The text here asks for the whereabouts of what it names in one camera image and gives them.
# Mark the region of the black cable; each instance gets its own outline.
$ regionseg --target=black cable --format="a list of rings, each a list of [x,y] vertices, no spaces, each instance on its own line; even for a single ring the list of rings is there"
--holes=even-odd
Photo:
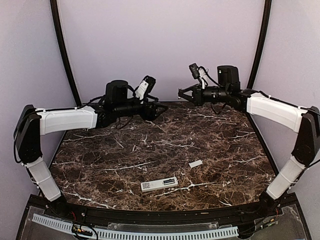
[[[256,228],[260,223],[262,223],[266,218],[268,217],[268,215],[266,217],[264,217],[263,219],[261,219],[260,221],[258,221],[254,226],[250,227],[249,229],[245,230],[245,231],[242,231],[242,232],[239,232],[239,234],[244,234],[245,235],[249,235],[249,234],[252,234],[252,233],[246,233],[248,231],[250,231],[251,229],[253,228]]]
[[[91,237],[91,236],[87,236],[87,237],[80,236],[77,231],[74,231],[73,233],[75,234],[74,237],[75,237],[76,239],[78,239],[78,240],[88,240],[88,239],[90,239],[90,237]]]
[[[256,232],[261,231],[262,229],[266,229],[266,228],[269,228],[269,227],[277,224],[276,222],[274,222],[275,219],[274,219],[274,218],[272,218],[272,219],[270,219],[268,222],[262,224],[262,225],[261,225],[259,228],[257,228],[255,231],[250,232],[250,233],[242,233],[242,234],[243,234],[243,235],[252,235],[252,234],[255,234]]]
[[[139,88],[139,86],[137,86],[135,89],[128,85],[128,89],[132,92],[132,96],[135,98],[136,97],[136,90]]]
[[[59,214],[56,213],[56,211],[50,205],[48,205],[48,206],[49,206],[49,209],[51,210],[51,212],[54,213],[54,215],[56,215],[58,218],[66,220],[66,221],[70,221],[70,222],[72,222],[72,224],[78,224],[79,226],[85,226],[85,227],[90,228],[95,234],[95,240],[99,240],[98,233],[92,226],[90,226],[89,224],[86,224],[86,223],[81,223],[79,221],[71,220],[71,219],[65,218],[63,216],[60,216]]]
[[[212,81],[214,82],[216,85],[218,85],[219,87],[221,87],[221,85],[219,83],[217,83],[215,80],[213,80],[210,75],[208,74],[208,71],[203,67],[203,66],[200,66],[199,69],[203,69],[205,74],[207,75],[207,77]]]
[[[104,100],[105,99],[105,96],[106,95],[102,95],[102,96],[97,96],[95,98],[92,98],[90,101],[88,101],[87,103],[83,104],[82,106],[78,107],[77,109],[82,109],[84,108],[85,106],[88,106],[89,104],[91,104],[92,102],[98,100],[98,99],[101,99],[101,100]]]
[[[77,89],[75,78],[72,73],[72,69],[71,69],[71,65],[70,65],[70,61],[69,61],[69,57],[68,57],[68,53],[67,53],[67,49],[66,49],[66,44],[65,44],[65,40],[64,40],[64,35],[63,35],[62,27],[61,27],[57,0],[50,0],[50,4],[51,4],[51,13],[52,13],[52,18],[53,18],[56,39],[57,39],[57,42],[59,45],[64,70],[65,70],[65,73],[66,73],[66,76],[67,76],[67,79],[69,82],[69,86],[72,91],[74,101],[77,106],[81,106],[82,105],[81,99],[79,96],[79,92]]]
[[[320,113],[319,112],[316,112],[315,110],[313,110],[313,109],[311,109],[311,108],[309,108],[309,107],[300,107],[301,109],[303,109],[303,110],[307,110],[307,111],[310,111],[310,112],[312,112],[312,113],[314,113],[314,114],[317,114],[318,116],[320,116]]]
[[[120,130],[120,129],[123,129],[123,128],[125,128],[131,121],[132,121],[132,119],[134,118],[134,116],[132,116],[124,125],[122,125],[121,127],[118,127],[119,125],[120,125],[120,118],[119,118],[119,122],[118,122],[118,124],[115,126],[115,129],[117,129],[117,130]]]
[[[261,93],[264,97],[266,97],[266,98],[268,98],[268,99],[271,99],[271,100],[273,100],[273,101],[280,102],[280,103],[287,104],[287,105],[289,105],[289,106],[298,108],[297,105],[294,105],[294,104],[292,104],[292,103],[290,103],[290,102],[283,101],[283,100],[280,100],[280,99],[275,98],[275,97],[273,97],[273,96],[267,95],[267,94],[264,93],[263,91],[258,91],[258,93]]]
[[[239,210],[237,211],[238,213],[241,213],[241,214],[256,214],[259,210],[260,210],[261,206],[259,206],[256,210],[254,211],[242,211],[242,210]]]
[[[208,82],[203,77],[201,77],[201,79],[204,81],[204,85],[207,87],[209,85]]]
[[[311,168],[313,165],[316,165],[316,164],[319,163],[319,162],[320,162],[320,159],[317,160],[317,161],[315,161],[314,163],[310,164],[310,165],[306,168],[306,170],[309,169],[309,168]]]
[[[215,109],[214,109],[214,105],[211,103],[211,109],[212,111],[216,114],[216,115],[219,115],[224,109],[225,107],[227,106],[227,104],[223,104],[223,106],[221,107],[221,109],[217,112]]]
[[[268,23],[269,23],[270,12],[271,12],[271,3],[272,3],[272,0],[265,0],[264,2],[259,40],[256,46],[252,69],[251,69],[250,77],[246,87],[247,89],[252,89],[256,80],[256,76],[257,76],[257,72],[258,72],[258,68],[261,61],[261,56],[264,50],[265,40],[267,36],[267,29],[268,29]]]
[[[13,141],[13,157],[14,157],[14,161],[19,164],[21,163],[22,161],[18,161],[17,159],[17,153],[16,153],[16,141]]]
[[[149,95],[149,94],[146,96],[146,98],[152,99],[152,100],[153,100],[152,103],[157,103],[157,102],[159,102],[159,98],[157,98],[157,97],[155,97],[155,96],[151,96],[151,95]]]

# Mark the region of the wire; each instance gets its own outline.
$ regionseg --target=wire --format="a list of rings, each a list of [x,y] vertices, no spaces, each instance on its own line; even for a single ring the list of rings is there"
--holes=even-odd
[[[319,163],[319,162],[320,162],[320,159],[317,160],[317,161],[315,161],[314,163],[310,164],[310,165],[307,167],[307,169],[311,168],[313,165],[316,165],[316,164]]]
[[[315,110],[313,110],[313,109],[311,109],[311,108],[309,108],[309,107],[300,107],[301,109],[303,109],[303,110],[307,110],[307,111],[310,111],[310,112],[312,112],[312,113],[314,113],[314,114],[317,114],[318,116],[320,116],[320,113],[319,112],[316,112]]]
[[[105,96],[106,95],[102,95],[102,96],[97,96],[95,98],[92,98],[90,101],[88,101],[86,104],[83,104],[82,106],[78,107],[77,109],[82,109],[84,108],[85,106],[88,106],[89,104],[93,103],[94,101],[98,100],[98,99],[102,99],[104,100],[105,99]]]
[[[214,109],[214,105],[211,103],[211,109],[212,111],[216,114],[216,115],[219,115],[220,113],[222,113],[222,111],[225,109],[225,107],[227,106],[227,104],[223,104],[223,106],[221,107],[221,109],[217,112],[215,109]]]
[[[210,75],[208,74],[209,71],[207,71],[203,66],[200,66],[199,69],[203,69],[204,72],[205,72],[205,74],[206,74],[206,76],[207,76],[212,82],[214,82],[216,85],[218,85],[219,87],[221,87],[221,85],[220,85],[219,83],[217,83],[215,80],[213,80],[213,79],[210,77]]]
[[[209,85],[208,82],[203,77],[200,78],[204,81],[204,85],[207,87]]]
[[[239,234],[244,234],[244,233],[250,231],[251,229],[256,228],[256,227],[257,227],[260,223],[262,223],[267,217],[268,217],[268,216],[266,216],[265,218],[261,219],[261,220],[258,221],[254,226],[250,227],[249,229],[247,229],[247,230],[245,230],[245,231],[239,232]]]
[[[118,122],[118,124],[115,126],[115,129],[120,130],[120,129],[125,128],[125,127],[132,121],[133,118],[134,118],[134,116],[132,116],[124,125],[122,125],[121,127],[118,127],[118,126],[120,125],[120,123],[121,123],[121,120],[120,120],[120,118],[119,118],[119,122]]]
[[[76,221],[76,220],[70,220],[70,219],[65,218],[65,217],[63,217],[63,216],[60,216],[59,214],[56,213],[56,211],[55,211],[49,204],[48,204],[48,206],[49,206],[49,209],[51,210],[51,212],[52,212],[54,215],[56,215],[58,218],[63,219],[63,220],[66,220],[66,221],[71,221],[73,225],[74,225],[74,224],[78,224],[78,225],[80,226],[80,229],[81,229],[81,226],[85,226],[85,227],[90,228],[90,229],[94,232],[94,234],[95,234],[95,240],[99,240],[98,233],[97,233],[97,231],[96,231],[92,226],[90,226],[89,224],[86,224],[86,223],[81,223],[81,222],[78,222],[78,221]]]
[[[84,236],[80,236],[79,235],[79,233],[80,234],[83,234],[82,232],[83,232],[84,230],[82,229],[82,225],[79,225],[79,227],[77,227],[77,226],[75,226],[74,224],[72,225],[72,230],[71,230],[71,232],[73,232],[74,234],[75,234],[75,236],[73,236],[75,239],[78,239],[78,240],[88,240],[88,239],[90,239],[90,237],[92,237],[92,235],[91,236],[87,236],[87,237],[84,237]]]
[[[252,235],[252,234],[255,234],[256,232],[259,232],[260,230],[262,229],[266,229],[266,228],[269,228],[275,224],[278,224],[277,221],[275,221],[275,218],[272,218],[270,219],[268,222],[262,224],[259,228],[257,228],[255,231],[253,232],[250,232],[250,233],[244,233],[244,235]]]
[[[275,98],[275,97],[273,97],[273,96],[271,96],[271,95],[267,95],[267,94],[264,93],[263,91],[258,91],[258,93],[261,93],[263,96],[265,96],[265,97],[268,98],[268,99],[271,99],[271,100],[274,100],[274,101],[276,101],[276,102],[280,102],[280,103],[287,104],[287,105],[290,105],[290,106],[292,106],[292,107],[298,108],[297,105],[294,105],[294,104],[292,104],[292,103],[290,103],[290,102],[287,102],[287,101],[282,101],[282,100],[280,100],[280,99],[278,99],[278,98]]]
[[[13,158],[14,158],[14,161],[15,161],[17,164],[19,164],[19,163],[21,163],[22,161],[21,161],[21,160],[18,161],[16,150],[17,150],[17,149],[16,149],[16,141],[13,141]]]
[[[76,218],[75,213],[72,211],[71,214],[73,215],[73,219],[74,219],[75,221],[77,221],[77,218]]]
[[[241,214],[255,214],[257,213],[259,210],[260,210],[261,206],[259,206],[256,210],[254,211],[242,211],[242,210],[239,210],[237,211],[238,213],[241,213]]]

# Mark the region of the brown marble surface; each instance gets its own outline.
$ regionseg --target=brown marble surface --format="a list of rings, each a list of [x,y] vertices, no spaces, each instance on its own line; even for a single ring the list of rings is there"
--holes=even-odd
[[[68,201],[145,211],[257,201],[274,173],[246,116],[229,107],[217,116],[209,104],[167,105],[154,122],[135,116],[121,130],[68,131],[50,169]],[[203,164],[190,168],[197,160]],[[173,176],[176,187],[141,191],[141,182]]]

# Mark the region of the black metal frame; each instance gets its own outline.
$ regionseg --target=black metal frame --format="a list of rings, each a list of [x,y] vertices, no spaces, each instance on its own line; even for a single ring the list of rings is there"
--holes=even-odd
[[[62,28],[61,28],[57,0],[50,0],[50,4],[51,4],[51,12],[52,12],[52,18],[53,18],[56,39],[58,41],[64,70],[65,70],[66,76],[68,78],[68,82],[69,82],[69,85],[70,85],[70,88],[72,91],[72,95],[73,95],[75,104],[79,107],[82,105],[82,103],[81,103],[79,92],[78,92],[78,89],[76,86],[75,78],[74,78],[74,75],[71,70],[70,62],[69,62],[69,57],[68,57],[68,53],[67,53],[67,49],[66,49],[64,35],[62,32]]]
[[[30,195],[18,229],[16,236],[17,240],[19,240],[22,235],[24,223],[26,221],[30,206],[44,209],[44,213],[46,215],[57,217],[57,214],[52,212],[50,207],[47,207],[49,204],[50,203],[43,197]],[[107,227],[109,223],[135,225],[184,225],[218,222],[220,226],[238,226],[239,231],[241,232],[254,226],[254,220],[261,218],[261,216],[257,214],[239,214],[239,210],[250,211],[252,209],[256,209],[258,204],[258,202],[253,202],[239,206],[191,211],[114,210],[82,206],[72,203],[68,203],[67,206],[71,211],[76,213],[76,218],[79,222],[102,227]],[[282,198],[280,204],[281,208],[293,204],[296,205],[307,239],[311,240],[311,235],[296,194],[288,194],[286,197]],[[73,216],[70,214],[70,216],[67,216],[67,218],[72,221]]]
[[[265,0],[264,2],[264,10],[263,10],[259,40],[256,46],[256,52],[255,52],[255,56],[252,64],[252,69],[251,69],[249,81],[246,87],[247,89],[252,89],[256,80],[262,52],[265,45],[266,35],[267,35],[269,17],[271,12],[271,3],[272,3],[272,0]]]

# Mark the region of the small white block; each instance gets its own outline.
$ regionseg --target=small white block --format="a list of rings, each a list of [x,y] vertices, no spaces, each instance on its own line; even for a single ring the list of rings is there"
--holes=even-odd
[[[198,160],[198,161],[194,161],[194,162],[189,163],[189,166],[190,166],[190,168],[194,168],[194,167],[199,166],[201,164],[203,164],[203,162],[201,160]]]
[[[171,188],[177,185],[178,185],[178,180],[174,176],[174,177],[169,177],[169,178],[155,180],[155,181],[142,182],[141,190],[142,192],[149,192],[149,191],[154,191],[158,189]]]

